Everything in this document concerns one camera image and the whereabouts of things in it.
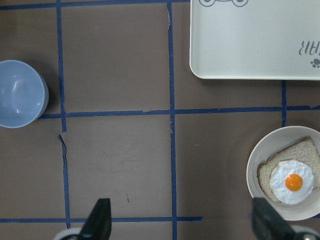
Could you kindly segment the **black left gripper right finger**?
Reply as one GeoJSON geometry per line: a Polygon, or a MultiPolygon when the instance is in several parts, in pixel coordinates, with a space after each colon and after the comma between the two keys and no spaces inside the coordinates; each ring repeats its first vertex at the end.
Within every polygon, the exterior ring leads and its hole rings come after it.
{"type": "Polygon", "coordinates": [[[252,199],[251,228],[257,240],[300,239],[300,235],[263,197],[252,199]]]}

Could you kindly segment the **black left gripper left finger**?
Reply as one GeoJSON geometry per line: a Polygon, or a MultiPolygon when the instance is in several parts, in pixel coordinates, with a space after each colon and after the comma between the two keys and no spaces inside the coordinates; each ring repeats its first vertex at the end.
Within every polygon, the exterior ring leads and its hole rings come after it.
{"type": "Polygon", "coordinates": [[[78,240],[108,240],[111,235],[111,201],[100,198],[80,230],[78,240]]]}

